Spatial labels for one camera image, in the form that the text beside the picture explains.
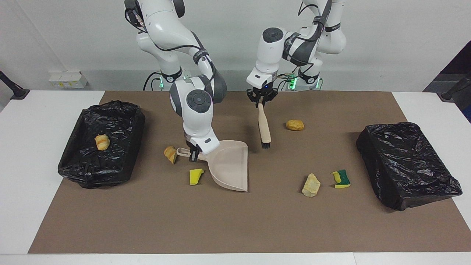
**dustpan handle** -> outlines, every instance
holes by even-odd
[[[190,157],[191,152],[190,152],[189,149],[180,147],[180,148],[177,148],[177,155],[179,155],[181,157]],[[208,161],[208,158],[203,154],[199,154],[198,155],[198,160]]]

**croissant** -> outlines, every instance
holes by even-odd
[[[97,143],[97,148],[100,151],[106,150],[108,149],[108,146],[110,146],[110,139],[106,134],[95,137],[95,142]]]

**wooden brush handle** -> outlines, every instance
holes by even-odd
[[[263,105],[259,103],[259,130],[262,143],[271,143],[270,128],[268,127],[267,117],[263,111]]]

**white table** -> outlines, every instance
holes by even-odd
[[[103,91],[31,91],[0,112],[0,264],[297,264],[455,265],[465,253],[271,254],[27,254],[62,177],[57,164],[80,111],[98,104]],[[471,224],[471,125],[452,103],[434,93],[393,93],[410,122],[418,124],[459,180],[453,198]]]

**green led light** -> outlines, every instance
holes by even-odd
[[[321,90],[323,83],[324,83],[324,80],[323,80],[322,78],[319,78],[319,79],[317,80],[316,90]]]
[[[290,83],[288,85],[288,88],[290,90],[295,90],[296,89],[296,82],[298,81],[298,78],[294,78],[294,77],[295,77],[295,75],[293,75],[293,74],[291,74],[289,76],[289,78],[293,78],[293,79],[290,80]]]

